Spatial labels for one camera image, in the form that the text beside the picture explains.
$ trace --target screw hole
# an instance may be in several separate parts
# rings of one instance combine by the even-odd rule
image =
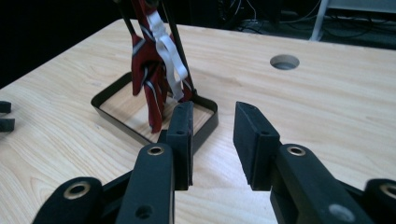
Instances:
[[[288,152],[294,156],[304,156],[305,150],[300,147],[288,147]]]
[[[140,219],[147,219],[151,216],[152,214],[152,208],[151,206],[148,205],[142,205],[137,208],[136,212],[134,215]]]
[[[379,188],[390,198],[396,199],[396,185],[383,184]]]
[[[79,181],[69,186],[64,191],[64,197],[68,200],[75,200],[87,194],[91,189],[90,183],[87,181]]]
[[[152,147],[148,150],[148,154],[151,156],[158,156],[163,154],[164,149],[162,147]]]

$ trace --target red fabric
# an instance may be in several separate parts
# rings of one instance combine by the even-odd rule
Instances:
[[[148,123],[151,132],[157,133],[162,128],[163,109],[167,93],[170,90],[166,80],[166,68],[163,59],[156,50],[155,40],[149,29],[146,16],[157,8],[148,7],[144,0],[132,0],[132,4],[144,37],[132,35],[134,49],[131,64],[133,95],[137,95],[142,87],[144,88],[148,103]],[[180,102],[189,101],[192,97],[191,88],[188,88],[191,85],[190,77],[187,77],[183,82],[184,97],[179,100]]]

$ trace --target cable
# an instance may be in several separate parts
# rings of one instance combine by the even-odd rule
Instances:
[[[250,5],[251,9],[253,9],[253,11],[254,11],[254,20],[256,20],[257,19],[257,17],[256,17],[256,9],[250,4],[249,0],[246,0],[246,1]]]
[[[359,20],[359,19],[360,18],[352,18],[353,21]],[[393,26],[396,26],[396,23],[386,24],[386,22],[389,22],[389,21],[373,21],[371,16],[368,16],[367,20],[368,20],[369,25],[373,31],[381,32],[383,34],[391,34],[391,35],[396,34],[396,29],[391,29],[391,28],[387,29],[387,28],[381,27],[381,26],[393,27]],[[354,22],[353,24],[358,27],[365,27],[367,25],[367,24],[361,24],[361,23],[356,23],[356,22]]]
[[[368,25],[363,26],[363,27],[357,25],[356,19],[357,18],[353,18],[352,19],[352,20],[355,20],[355,21],[352,21],[352,20],[347,20],[346,21],[346,20],[339,19],[338,15],[336,15],[335,19],[334,19],[334,21],[338,22],[339,25],[341,25],[342,27],[346,28],[347,30],[350,30],[351,28],[358,28],[358,29],[365,28],[365,30],[363,30],[362,32],[360,32],[358,34],[355,34],[355,35],[336,35],[336,34],[334,34],[334,33],[332,33],[330,31],[331,28],[329,28],[329,27],[327,27],[327,28],[326,27],[322,27],[322,29],[323,29],[324,32],[326,32],[326,34],[334,36],[334,37],[338,37],[338,38],[355,38],[355,37],[359,37],[359,36],[365,35],[365,34],[369,33],[370,31],[372,31],[373,24],[372,24],[372,21],[371,21],[370,18],[366,19],[367,22],[368,22]]]
[[[305,28],[299,28],[299,27],[295,26],[295,25],[297,25],[297,24],[301,25],[300,23],[297,23],[297,22],[292,22],[292,23],[287,22],[287,23],[285,23],[285,24],[288,25],[290,28],[293,28],[293,29],[295,29],[295,30],[299,30],[299,31],[312,31],[312,27],[313,27],[313,25],[315,24],[315,22],[314,22],[314,21],[310,21],[310,22],[304,23]]]
[[[294,22],[299,22],[299,21],[311,20],[312,18],[315,18],[317,15],[311,16],[311,17],[309,17],[309,15],[311,15],[315,11],[315,9],[317,9],[317,7],[320,5],[320,2],[321,2],[321,0],[318,0],[317,4],[312,8],[312,10],[305,16],[301,17],[300,19],[295,20],[295,21],[280,21],[279,23],[294,23]]]
[[[245,27],[245,28],[243,28],[242,30],[239,30],[239,31],[240,32],[244,32],[245,30],[253,31],[255,34],[259,34],[259,35],[263,34],[262,32],[260,32],[260,30],[256,30],[256,29],[253,29],[253,28],[250,28],[250,27]]]
[[[239,0],[238,7],[236,8],[235,13],[233,14],[234,16],[236,16],[236,14],[238,13],[239,8],[241,7],[241,3],[242,3],[242,0]]]
[[[232,8],[232,7],[233,7],[233,4],[234,4],[235,2],[236,2],[236,0],[234,0],[234,1],[230,4],[230,6],[229,6],[228,9]]]

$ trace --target round hole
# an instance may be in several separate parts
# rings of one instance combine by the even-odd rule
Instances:
[[[329,206],[330,213],[340,221],[355,222],[353,213],[343,205],[333,203]]]
[[[91,185],[87,181],[79,181],[69,186],[64,191],[64,197],[68,200],[74,200],[84,196],[90,191]]]
[[[134,215],[140,219],[147,219],[151,216],[152,214],[152,208],[151,206],[148,205],[142,205],[137,208],[136,212]]]
[[[279,70],[290,70],[298,67],[300,61],[288,54],[280,54],[271,59],[270,64]]]
[[[396,199],[396,185],[383,184],[379,188],[390,198]]]
[[[163,154],[164,150],[162,147],[152,147],[148,150],[148,154],[151,156],[158,156]]]
[[[294,156],[304,156],[305,150],[300,147],[288,147],[288,152]]]

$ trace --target black object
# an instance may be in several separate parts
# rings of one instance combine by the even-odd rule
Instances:
[[[11,103],[0,101],[0,113],[11,113]],[[0,119],[0,133],[10,133],[14,131],[15,119]]]
[[[130,33],[134,33],[134,28],[130,22],[130,19],[128,18],[127,13],[125,13],[123,9],[123,4],[121,2],[122,0],[117,0],[117,4],[119,6],[120,12],[122,17],[124,18],[124,21],[130,31]],[[173,35],[173,38],[175,40],[175,45],[177,47],[178,54],[180,55],[181,61],[184,63],[184,66],[186,67],[188,71],[188,76],[191,78],[191,73],[190,69],[187,64],[187,59],[183,51],[183,47],[181,45],[180,41],[180,36],[178,34],[177,30],[177,25],[175,23],[175,18],[174,14],[171,10],[171,8],[168,6],[168,0],[163,1],[163,11],[166,15],[166,19],[169,22],[169,26]],[[112,95],[117,93],[119,90],[121,90],[124,86],[130,85],[132,81],[132,76],[131,73],[127,73],[124,76],[120,77],[117,81],[112,83],[110,86],[108,86],[106,89],[103,91],[99,92],[97,95],[95,95],[92,98],[91,104],[93,107],[96,109],[96,111],[99,113],[100,116],[123,130],[125,133],[129,134],[133,138],[135,138],[138,142],[140,142],[142,145],[146,145],[149,143],[152,143],[150,140],[147,139],[144,135],[139,133],[138,131],[130,128],[123,122],[119,121],[118,119],[114,118],[112,115],[108,114],[106,111],[102,110],[100,108],[101,104],[103,104],[106,100],[108,100]],[[200,145],[206,140],[206,138],[214,131],[214,129],[218,126],[219,124],[219,115],[218,115],[218,105],[209,100],[206,99],[202,96],[199,96],[197,93],[197,90],[194,88],[194,85],[192,83],[192,78],[191,78],[191,88],[192,88],[192,97],[191,100],[197,104],[200,105],[211,112],[213,114],[211,117],[206,121],[206,123],[202,126],[202,128],[195,134],[193,137],[193,153],[195,153]]]
[[[213,0],[189,0],[173,2],[190,2],[191,25],[208,28],[219,28],[219,9],[218,3]]]
[[[142,147],[133,171],[103,187],[92,177],[63,183],[33,223],[174,223],[174,191],[192,184],[192,108],[175,107],[169,129]]]
[[[118,19],[110,0],[3,1],[0,89]]]
[[[281,16],[283,2],[285,0],[253,0],[251,4],[258,12],[273,23],[278,24]]]
[[[337,181],[306,147],[279,142],[260,110],[237,102],[233,142],[247,182],[271,190],[279,223],[395,223],[396,182],[375,179],[361,192]]]

